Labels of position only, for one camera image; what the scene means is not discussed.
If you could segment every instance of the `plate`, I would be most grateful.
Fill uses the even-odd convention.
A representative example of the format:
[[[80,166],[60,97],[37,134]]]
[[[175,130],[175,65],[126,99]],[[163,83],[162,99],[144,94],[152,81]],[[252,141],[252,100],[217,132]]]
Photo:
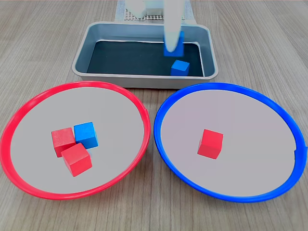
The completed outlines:
[[[72,177],[57,158],[51,132],[93,122],[99,146],[88,149],[92,168]],[[123,179],[149,144],[149,114],[141,101],[117,85],[82,81],[34,97],[11,118],[2,135],[5,174],[33,196],[66,200],[98,193]]]
[[[224,135],[217,159],[197,154],[204,129]],[[303,135],[284,109],[256,91],[227,83],[193,85],[171,95],[157,113],[154,138],[180,179],[233,202],[285,193],[307,161]]]

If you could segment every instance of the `wooden table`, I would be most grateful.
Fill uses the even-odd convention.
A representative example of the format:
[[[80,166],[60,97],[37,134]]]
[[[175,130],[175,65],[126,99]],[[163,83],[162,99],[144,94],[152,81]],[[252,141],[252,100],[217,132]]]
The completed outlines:
[[[113,21],[116,1],[0,1],[0,128],[25,102],[80,80],[71,64],[86,27]],[[275,100],[308,138],[308,2],[192,1],[212,34],[219,75]],[[132,90],[153,124],[174,91]],[[308,171],[279,198],[235,204],[208,197],[175,176],[153,136],[121,182],[94,196],[49,201],[17,189],[0,169],[1,231],[307,231]]]

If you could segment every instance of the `blue cube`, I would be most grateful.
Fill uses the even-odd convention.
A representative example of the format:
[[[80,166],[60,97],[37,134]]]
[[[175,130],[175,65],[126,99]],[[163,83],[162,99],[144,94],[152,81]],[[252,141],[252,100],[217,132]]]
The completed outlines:
[[[74,133],[76,143],[82,143],[86,149],[98,146],[96,132],[92,122],[75,125]]]
[[[187,76],[189,71],[189,63],[176,60],[171,67],[172,76]]]
[[[173,52],[169,52],[164,46],[164,56],[171,56],[171,57],[182,57],[184,55],[184,32],[180,32],[180,37],[178,41],[178,45]]]

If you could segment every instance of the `cube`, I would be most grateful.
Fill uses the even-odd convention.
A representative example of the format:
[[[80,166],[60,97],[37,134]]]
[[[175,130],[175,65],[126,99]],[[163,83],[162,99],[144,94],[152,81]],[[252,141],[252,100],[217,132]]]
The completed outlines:
[[[76,144],[72,128],[64,128],[51,132],[52,142],[57,157],[61,157],[61,152]]]
[[[75,125],[74,132],[76,143],[82,143],[86,149],[98,146],[97,136],[92,122]]]
[[[81,143],[64,150],[62,157],[73,177],[92,167],[90,154]]]
[[[178,45],[173,52],[169,52],[164,46],[164,56],[171,56],[171,57],[182,57],[184,55],[184,32],[180,32],[180,37],[178,41]]]
[[[176,60],[171,67],[172,76],[187,76],[189,72],[189,63]]]
[[[223,134],[205,129],[199,142],[198,154],[217,159],[221,152],[222,140]]]

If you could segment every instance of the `black tray bottom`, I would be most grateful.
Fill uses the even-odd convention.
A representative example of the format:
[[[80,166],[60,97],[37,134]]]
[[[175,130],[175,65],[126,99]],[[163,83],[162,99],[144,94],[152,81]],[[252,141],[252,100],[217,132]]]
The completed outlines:
[[[164,56],[163,43],[99,41],[87,73],[169,76],[176,60],[190,63],[188,76],[203,76],[199,48],[192,43],[177,58]]]

